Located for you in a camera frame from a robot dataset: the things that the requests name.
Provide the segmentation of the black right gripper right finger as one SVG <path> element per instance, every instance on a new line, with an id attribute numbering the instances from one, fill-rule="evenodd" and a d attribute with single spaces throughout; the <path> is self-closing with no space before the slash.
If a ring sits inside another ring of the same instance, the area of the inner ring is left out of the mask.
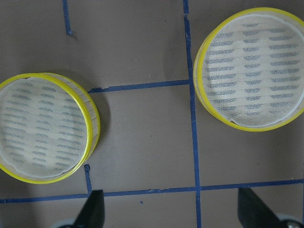
<path id="1" fill-rule="evenodd" d="M 286 223 L 250 189 L 238 189 L 238 220 L 244 228 L 285 228 Z"/>

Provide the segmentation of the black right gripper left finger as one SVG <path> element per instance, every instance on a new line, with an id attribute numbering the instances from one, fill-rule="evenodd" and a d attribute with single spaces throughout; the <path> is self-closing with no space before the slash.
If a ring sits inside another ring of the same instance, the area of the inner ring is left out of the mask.
<path id="1" fill-rule="evenodd" d="M 105 222 L 103 190 L 93 190 L 74 221 L 75 228 L 102 228 Z"/>

